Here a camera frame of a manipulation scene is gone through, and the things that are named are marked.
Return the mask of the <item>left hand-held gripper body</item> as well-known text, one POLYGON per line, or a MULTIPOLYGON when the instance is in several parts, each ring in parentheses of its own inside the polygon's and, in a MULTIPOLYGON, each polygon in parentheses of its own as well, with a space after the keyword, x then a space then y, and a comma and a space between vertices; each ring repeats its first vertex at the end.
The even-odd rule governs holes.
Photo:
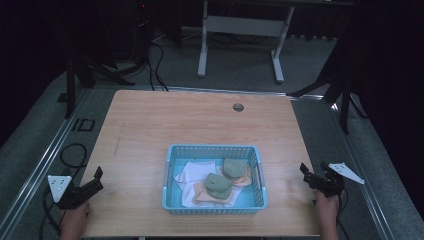
POLYGON ((47 180, 53 202, 61 210, 75 209, 87 202, 90 199, 86 196, 87 187, 97 182, 93 179, 82 187, 75 187, 71 176, 49 175, 47 180))

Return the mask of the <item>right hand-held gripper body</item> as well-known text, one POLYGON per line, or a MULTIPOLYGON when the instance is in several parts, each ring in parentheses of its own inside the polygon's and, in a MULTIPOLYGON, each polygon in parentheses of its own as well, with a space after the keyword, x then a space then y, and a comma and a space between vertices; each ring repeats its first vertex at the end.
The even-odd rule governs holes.
POLYGON ((323 176, 321 178, 320 187, 317 189, 321 191, 326 197, 341 195, 345 189, 345 178, 361 185, 365 184, 365 180, 358 176, 344 162, 328 164, 329 167, 335 172, 336 179, 327 180, 323 176))

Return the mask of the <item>peach sock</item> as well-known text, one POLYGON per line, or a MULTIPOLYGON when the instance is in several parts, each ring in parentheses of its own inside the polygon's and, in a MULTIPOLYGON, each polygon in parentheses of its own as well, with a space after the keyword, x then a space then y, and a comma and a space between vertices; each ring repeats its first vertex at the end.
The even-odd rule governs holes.
POLYGON ((224 172, 223 168, 220 168, 220 174, 227 179, 231 180, 235 187, 246 187, 252 183, 251 168, 246 168, 246 173, 241 177, 230 177, 224 172))
POLYGON ((230 202, 231 197, 233 195, 233 189, 230 188, 230 195, 226 199, 218 199, 215 197, 212 197, 207 192, 206 187, 202 182, 197 182, 193 185, 194 189, 194 197, 192 198, 192 202, 199 204, 201 202, 207 202, 207 203, 217 203, 217 204, 227 204, 230 202))

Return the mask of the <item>green sock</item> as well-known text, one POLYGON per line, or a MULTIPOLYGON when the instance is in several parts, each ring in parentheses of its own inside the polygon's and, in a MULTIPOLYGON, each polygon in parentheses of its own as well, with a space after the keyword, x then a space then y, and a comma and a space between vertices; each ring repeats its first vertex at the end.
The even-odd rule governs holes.
POLYGON ((209 173, 204 186, 207 193, 217 199, 227 199, 232 192, 232 181, 218 174, 209 173))
POLYGON ((229 178, 236 179, 245 176, 247 168, 248 165, 243 160, 225 158, 222 165, 222 173, 229 178))

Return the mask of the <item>blue plastic basket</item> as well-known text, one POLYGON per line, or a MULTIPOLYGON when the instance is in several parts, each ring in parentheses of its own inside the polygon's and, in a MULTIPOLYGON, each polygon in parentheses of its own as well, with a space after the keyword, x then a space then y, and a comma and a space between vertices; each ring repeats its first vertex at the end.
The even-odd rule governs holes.
POLYGON ((168 150, 162 187, 162 206, 172 214, 255 214, 267 207, 267 190, 258 149, 249 145, 175 144, 168 150), (216 163, 218 173, 225 158, 239 159, 251 168, 252 183, 241 188, 234 207, 183 207, 182 190, 174 177, 188 162, 216 163))

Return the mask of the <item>white cloth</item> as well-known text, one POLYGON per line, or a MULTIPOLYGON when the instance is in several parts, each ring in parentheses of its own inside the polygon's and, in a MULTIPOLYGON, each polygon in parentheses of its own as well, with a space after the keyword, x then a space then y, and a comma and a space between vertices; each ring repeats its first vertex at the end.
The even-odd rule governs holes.
POLYGON ((193 203, 194 197, 193 185, 197 182, 202 182, 207 178, 209 173, 217 174, 218 168, 215 162, 188 162, 181 173, 174 177, 175 182, 182 190, 181 204, 183 207, 201 208, 201 207, 234 207, 238 196, 241 193, 241 188, 233 187, 233 195, 227 204, 201 202, 193 203))

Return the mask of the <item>person's left hand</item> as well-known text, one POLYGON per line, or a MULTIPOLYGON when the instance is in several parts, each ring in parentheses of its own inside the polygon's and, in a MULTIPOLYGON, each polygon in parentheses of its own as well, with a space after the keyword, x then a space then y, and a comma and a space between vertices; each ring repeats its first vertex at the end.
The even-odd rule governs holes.
POLYGON ((71 210, 60 210, 60 240, 80 240, 85 231, 90 203, 71 210))

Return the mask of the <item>person's right hand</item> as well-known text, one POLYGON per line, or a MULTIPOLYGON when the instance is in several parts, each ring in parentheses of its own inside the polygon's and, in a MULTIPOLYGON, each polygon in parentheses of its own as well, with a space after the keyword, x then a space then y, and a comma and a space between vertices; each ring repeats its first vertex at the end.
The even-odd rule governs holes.
POLYGON ((337 231, 337 216, 339 211, 339 198, 326 197, 321 191, 314 191, 316 196, 315 212, 320 228, 321 240, 339 240, 337 231))

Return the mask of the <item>black metal stand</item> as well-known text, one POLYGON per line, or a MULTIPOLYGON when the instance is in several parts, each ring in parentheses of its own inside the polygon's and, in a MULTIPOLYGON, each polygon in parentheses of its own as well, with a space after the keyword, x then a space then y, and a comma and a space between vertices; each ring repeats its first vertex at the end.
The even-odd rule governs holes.
POLYGON ((349 107, 353 106, 356 113, 364 119, 368 116, 361 109, 359 104, 355 101, 352 95, 353 74, 349 70, 341 70, 337 73, 332 73, 327 77, 319 77, 314 83, 294 92, 287 93, 287 96, 300 98, 307 93, 316 90, 324 85, 329 85, 322 100, 325 104, 335 104, 338 98, 341 98, 341 107, 339 114, 339 124, 345 134, 349 133, 348 130, 348 115, 349 107))
POLYGON ((135 72, 142 66, 142 63, 136 63, 128 68, 112 71, 87 56, 71 58, 67 62, 66 92, 61 93, 58 98, 58 102, 66 104, 64 118, 69 119, 76 108, 76 79, 83 87, 92 88, 95 85, 93 73, 99 73, 119 85, 134 86, 134 83, 125 80, 123 76, 135 72))

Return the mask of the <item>aluminium floor rail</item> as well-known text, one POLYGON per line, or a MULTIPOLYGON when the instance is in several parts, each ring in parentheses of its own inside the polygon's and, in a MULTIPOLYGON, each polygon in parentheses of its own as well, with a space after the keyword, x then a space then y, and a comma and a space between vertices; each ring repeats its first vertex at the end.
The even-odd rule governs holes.
POLYGON ((343 129, 340 129, 339 132, 341 133, 343 142, 349 152, 351 166, 356 173, 364 179, 364 182, 359 184, 359 188, 374 222, 374 226, 380 236, 380 240, 394 240, 393 232, 388 225, 386 216, 378 199, 376 198, 374 190, 372 189, 371 182, 366 175, 365 168, 361 163, 357 148, 354 146, 353 140, 351 139, 351 134, 346 134, 343 129))
POLYGON ((14 231, 90 93, 79 92, 68 117, 62 103, 42 97, 0 149, 0 238, 14 231))

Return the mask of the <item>white desk frame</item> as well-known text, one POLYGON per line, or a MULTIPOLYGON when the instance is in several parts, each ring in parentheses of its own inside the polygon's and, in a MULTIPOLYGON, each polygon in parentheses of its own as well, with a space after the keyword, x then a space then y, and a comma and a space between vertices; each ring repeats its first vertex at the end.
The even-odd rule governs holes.
POLYGON ((208 0, 204 0, 202 18, 202 43, 197 75, 199 77, 204 77, 206 75, 208 57, 207 39, 209 32, 277 37, 279 42, 277 47, 270 52, 270 56, 273 64, 275 80, 277 83, 283 83, 284 75, 280 63, 280 54, 291 24, 294 10, 294 7, 290 7, 288 9, 288 13, 284 21, 215 16, 208 13, 208 0))

